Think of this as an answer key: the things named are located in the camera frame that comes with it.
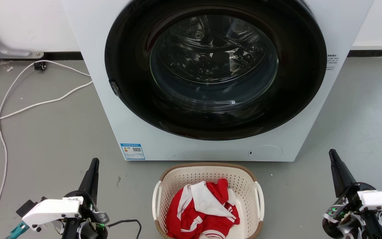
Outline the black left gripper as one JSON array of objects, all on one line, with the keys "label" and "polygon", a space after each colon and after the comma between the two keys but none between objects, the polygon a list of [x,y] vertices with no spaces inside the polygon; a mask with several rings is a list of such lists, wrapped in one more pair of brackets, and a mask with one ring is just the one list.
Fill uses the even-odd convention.
[{"label": "black left gripper", "polygon": [[63,239],[106,239],[109,221],[108,214],[97,209],[97,190],[99,180],[99,159],[93,158],[78,191],[70,192],[63,200],[79,202],[74,216],[64,216]]}]

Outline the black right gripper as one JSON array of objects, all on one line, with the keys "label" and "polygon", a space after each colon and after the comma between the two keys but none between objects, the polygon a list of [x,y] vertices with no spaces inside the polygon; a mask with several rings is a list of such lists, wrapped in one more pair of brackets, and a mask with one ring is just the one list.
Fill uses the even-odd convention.
[{"label": "black right gripper", "polygon": [[382,239],[382,210],[363,206],[359,196],[374,187],[357,183],[335,149],[329,157],[337,201],[323,215],[323,230],[334,239]]}]

